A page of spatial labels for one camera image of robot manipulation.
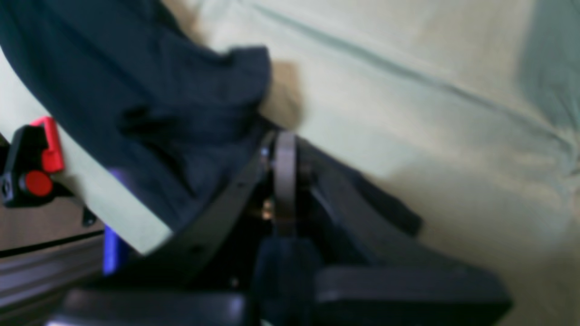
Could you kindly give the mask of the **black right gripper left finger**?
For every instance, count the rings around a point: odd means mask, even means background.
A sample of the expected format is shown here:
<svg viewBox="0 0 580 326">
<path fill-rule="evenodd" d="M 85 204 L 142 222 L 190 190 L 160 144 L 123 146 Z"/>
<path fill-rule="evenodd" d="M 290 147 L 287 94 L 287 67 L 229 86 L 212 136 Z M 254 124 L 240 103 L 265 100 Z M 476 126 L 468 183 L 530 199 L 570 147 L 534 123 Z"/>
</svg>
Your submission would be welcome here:
<svg viewBox="0 0 580 326">
<path fill-rule="evenodd" d="M 199 274 L 253 200 L 273 198 L 274 223 L 291 235 L 298 194 L 298 139 L 288 131 L 268 134 L 260 149 L 211 206 L 162 248 L 122 271 L 123 281 L 188 281 Z"/>
</svg>

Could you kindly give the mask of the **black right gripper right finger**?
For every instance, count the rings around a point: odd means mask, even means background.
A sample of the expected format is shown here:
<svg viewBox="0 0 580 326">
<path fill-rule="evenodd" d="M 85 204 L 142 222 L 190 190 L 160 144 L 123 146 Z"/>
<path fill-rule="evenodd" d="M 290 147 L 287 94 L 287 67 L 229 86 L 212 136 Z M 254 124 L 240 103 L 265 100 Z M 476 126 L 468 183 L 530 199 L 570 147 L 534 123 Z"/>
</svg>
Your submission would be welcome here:
<svg viewBox="0 0 580 326">
<path fill-rule="evenodd" d="M 365 258 L 376 264 L 476 272 L 477 268 L 423 245 L 418 235 L 423 220 L 400 200 L 371 184 L 305 139 L 300 154 L 311 163 L 313 188 Z"/>
</svg>

